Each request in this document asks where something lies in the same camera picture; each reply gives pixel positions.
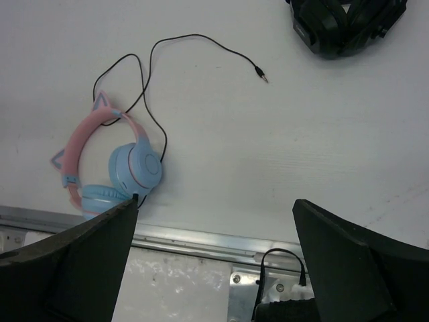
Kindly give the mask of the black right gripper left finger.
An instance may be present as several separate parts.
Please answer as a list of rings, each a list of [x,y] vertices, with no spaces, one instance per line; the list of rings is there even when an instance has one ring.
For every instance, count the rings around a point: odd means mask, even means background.
[[[111,321],[135,226],[137,198],[1,254],[2,321]]]

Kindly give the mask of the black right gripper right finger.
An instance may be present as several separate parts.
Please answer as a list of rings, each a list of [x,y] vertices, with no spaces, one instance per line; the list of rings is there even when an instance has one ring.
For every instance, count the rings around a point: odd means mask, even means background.
[[[428,320],[428,250],[304,199],[292,213],[322,321]]]

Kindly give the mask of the pink blue cat-ear headphones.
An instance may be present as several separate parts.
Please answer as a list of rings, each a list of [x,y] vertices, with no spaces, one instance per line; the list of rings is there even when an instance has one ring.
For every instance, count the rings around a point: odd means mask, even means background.
[[[81,185],[79,162],[89,138],[105,122],[112,119],[127,122],[135,142],[119,146],[109,157],[108,170],[113,186]],[[150,144],[144,128],[125,112],[111,106],[107,94],[99,92],[90,114],[77,126],[64,148],[50,159],[61,174],[62,186],[70,195],[70,203],[85,219],[91,220],[134,195],[142,201],[161,181],[162,164]]]

